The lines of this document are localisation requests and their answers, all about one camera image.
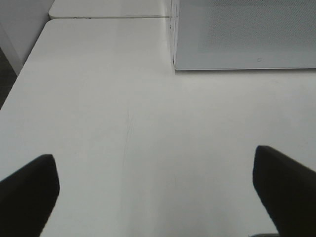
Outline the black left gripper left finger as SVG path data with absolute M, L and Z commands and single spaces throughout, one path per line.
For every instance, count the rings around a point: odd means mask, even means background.
M 39 237 L 60 192 L 53 155 L 32 160 L 0 182 L 0 235 Z

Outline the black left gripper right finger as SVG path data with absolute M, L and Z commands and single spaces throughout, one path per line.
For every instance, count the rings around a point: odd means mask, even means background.
M 316 235 L 315 171 L 270 146 L 258 146 L 252 182 L 281 237 Z

